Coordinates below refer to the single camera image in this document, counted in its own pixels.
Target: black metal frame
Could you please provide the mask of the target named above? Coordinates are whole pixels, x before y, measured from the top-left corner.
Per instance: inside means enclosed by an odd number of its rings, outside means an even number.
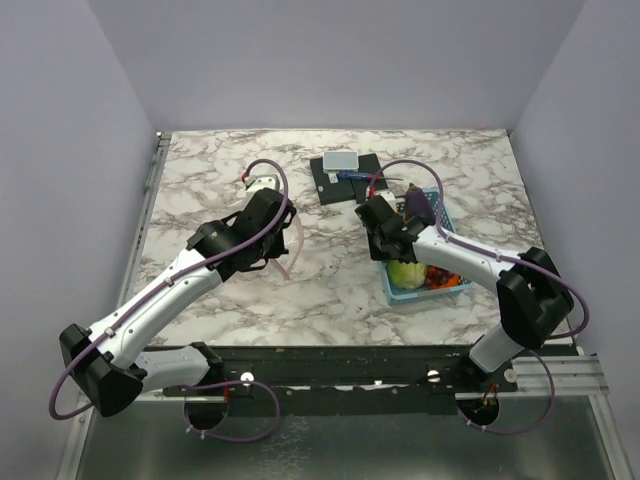
[[[149,347],[148,350],[170,348],[173,347]],[[511,368],[509,363],[482,383],[473,384],[460,377],[458,365],[469,349],[469,345],[216,347],[213,351],[221,360],[218,378],[205,379],[201,383],[238,380],[244,372],[250,372],[255,380],[273,388],[283,415],[453,415],[457,413],[456,393],[484,392],[491,383],[496,383],[501,392],[517,390],[517,385],[508,383],[504,377],[504,371]],[[573,345],[545,346],[540,353],[545,356],[578,355]],[[440,373],[439,382],[429,381],[427,373],[430,370]],[[217,389],[194,393],[175,387],[165,389],[164,395],[186,397],[185,408],[193,424],[203,428],[219,422],[227,407],[230,416],[273,414],[273,400],[258,387],[239,386],[227,392]],[[212,401],[203,402],[203,396],[211,396]],[[189,397],[200,398],[190,402]]]

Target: white marble surface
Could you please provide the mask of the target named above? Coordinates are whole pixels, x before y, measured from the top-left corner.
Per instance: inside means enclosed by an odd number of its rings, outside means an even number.
[[[204,131],[175,133],[143,250],[136,289],[184,248],[203,222],[237,202],[244,168],[270,158],[285,169],[305,245],[285,281],[275,270],[238,274],[168,325],[155,344],[470,344],[498,322],[496,299],[479,286],[456,297],[389,307],[355,202],[320,206],[308,160],[325,150],[374,152],[428,162],[442,177],[458,233],[524,251],[539,245],[535,221],[504,131]],[[256,172],[269,172],[260,166]],[[433,186],[426,171],[399,176]],[[408,181],[394,183],[396,194]]]

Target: screw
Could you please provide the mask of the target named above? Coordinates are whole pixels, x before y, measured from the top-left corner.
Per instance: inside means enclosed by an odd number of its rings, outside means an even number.
[[[427,381],[429,383],[439,383],[440,382],[440,372],[437,370],[429,370],[427,372]]]
[[[242,380],[243,382],[253,382],[254,378],[253,378],[253,373],[251,372],[244,372],[242,375],[240,375],[240,380]],[[249,386],[251,385],[250,383],[243,383],[243,385],[247,388],[249,388]]]
[[[504,379],[509,383],[516,383],[516,380],[518,380],[518,374],[513,368],[507,368],[504,371]]]

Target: purple object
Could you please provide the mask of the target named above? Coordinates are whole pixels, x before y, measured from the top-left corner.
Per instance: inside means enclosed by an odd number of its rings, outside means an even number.
[[[405,194],[404,219],[416,216],[422,217],[429,225],[436,224],[436,216],[424,191],[410,183]]]

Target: plastic basket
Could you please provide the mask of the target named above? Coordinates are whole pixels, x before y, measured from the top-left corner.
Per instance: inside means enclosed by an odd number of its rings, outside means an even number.
[[[427,196],[427,200],[431,204],[431,207],[436,208],[438,199],[440,198],[440,192],[437,188],[423,188],[422,189]],[[453,221],[447,211],[447,206],[444,206],[444,216],[442,217],[442,225],[445,229],[455,233],[455,227]],[[397,288],[389,279],[389,272],[387,271],[388,262],[378,262],[378,268],[380,270],[380,277],[382,278],[382,288],[387,296],[387,302],[389,305],[400,305],[403,303],[419,302],[422,300],[428,300],[434,297],[441,297],[443,295],[456,295],[464,290],[471,288],[473,282],[466,278],[460,279],[460,284],[455,287],[439,288],[436,290],[427,290],[426,287],[421,287],[415,290],[405,290],[404,288]]]

